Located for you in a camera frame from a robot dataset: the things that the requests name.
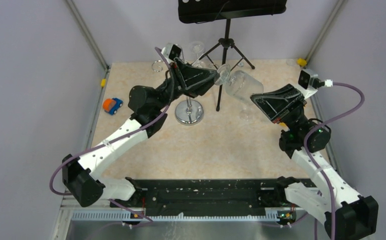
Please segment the clear flute glass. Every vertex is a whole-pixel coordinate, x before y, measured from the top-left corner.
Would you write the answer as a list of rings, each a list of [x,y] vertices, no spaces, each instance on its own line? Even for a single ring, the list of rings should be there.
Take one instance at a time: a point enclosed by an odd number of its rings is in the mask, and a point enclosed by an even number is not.
[[[250,109],[244,108],[240,111],[239,117],[244,121],[251,121],[253,119],[253,113]]]

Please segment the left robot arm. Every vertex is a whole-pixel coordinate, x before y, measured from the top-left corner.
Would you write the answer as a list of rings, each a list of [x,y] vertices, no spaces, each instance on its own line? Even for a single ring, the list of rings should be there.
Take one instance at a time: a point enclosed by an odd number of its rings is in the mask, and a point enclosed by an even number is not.
[[[62,164],[62,182],[78,204],[85,208],[98,200],[118,199],[130,207],[139,204],[141,193],[127,179],[105,179],[102,174],[125,152],[158,132],[170,104],[185,95],[204,95],[219,78],[213,69],[200,68],[179,59],[168,64],[168,74],[158,87],[136,85],[129,92],[131,116],[101,144]]]

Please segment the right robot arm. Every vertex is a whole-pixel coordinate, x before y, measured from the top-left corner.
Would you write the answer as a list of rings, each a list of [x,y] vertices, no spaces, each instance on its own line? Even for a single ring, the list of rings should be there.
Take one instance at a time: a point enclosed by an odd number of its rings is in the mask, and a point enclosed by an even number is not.
[[[287,126],[279,147],[305,170],[318,189],[315,193],[293,177],[281,177],[274,200],[280,206],[292,203],[304,209],[324,226],[332,240],[359,240],[375,233],[378,203],[348,185],[320,154],[330,139],[328,121],[309,119],[304,114],[306,100],[316,93],[315,87],[287,84],[250,97],[271,122]]]

